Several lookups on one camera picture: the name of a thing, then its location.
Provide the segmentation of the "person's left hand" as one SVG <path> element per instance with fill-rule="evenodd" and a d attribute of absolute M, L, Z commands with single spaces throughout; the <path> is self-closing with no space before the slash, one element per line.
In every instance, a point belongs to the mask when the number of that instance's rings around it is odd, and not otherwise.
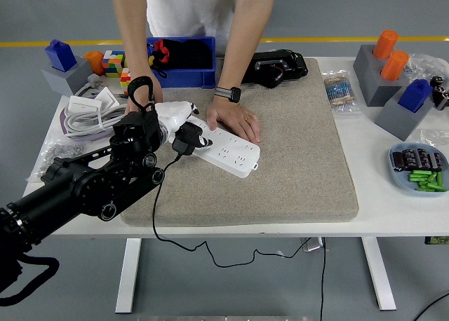
<path fill-rule="evenodd" d="M 261 142 L 260 122 L 258 117 L 238 103 L 230 102 L 225 97 L 214 96 L 206 111 L 207 124 L 215 130 L 222 123 L 235 135 L 254 144 Z"/>

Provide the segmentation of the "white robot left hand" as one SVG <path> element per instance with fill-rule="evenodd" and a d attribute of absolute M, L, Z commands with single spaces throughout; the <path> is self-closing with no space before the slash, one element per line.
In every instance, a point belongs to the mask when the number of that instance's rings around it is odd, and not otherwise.
<path fill-rule="evenodd" d="M 186 123 L 191 114 L 199 114 L 195 104 L 187 101 L 156 103 L 155 110 L 162 133 L 161 144 L 165 144 L 169 137 Z"/>

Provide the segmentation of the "person's right hand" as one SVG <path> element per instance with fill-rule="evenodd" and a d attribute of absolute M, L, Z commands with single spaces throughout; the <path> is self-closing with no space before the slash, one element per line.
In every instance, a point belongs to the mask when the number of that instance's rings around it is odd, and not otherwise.
<path fill-rule="evenodd" d="M 153 83 L 152 90 L 154 102 L 155 103 L 163 102 L 163 91 L 159 80 L 157 79 L 157 77 L 155 77 L 152 70 L 150 70 L 147 75 L 148 77 L 150 77 Z M 142 106 L 145 106 L 149 103 L 148 96 L 149 96 L 149 89 L 147 86 L 142 86 L 138 88 L 134 93 L 135 101 Z M 139 110 L 140 110 L 139 107 L 132 101 L 132 99 L 128 99 L 125 114 L 128 114 L 130 111 L 139 111 Z"/>

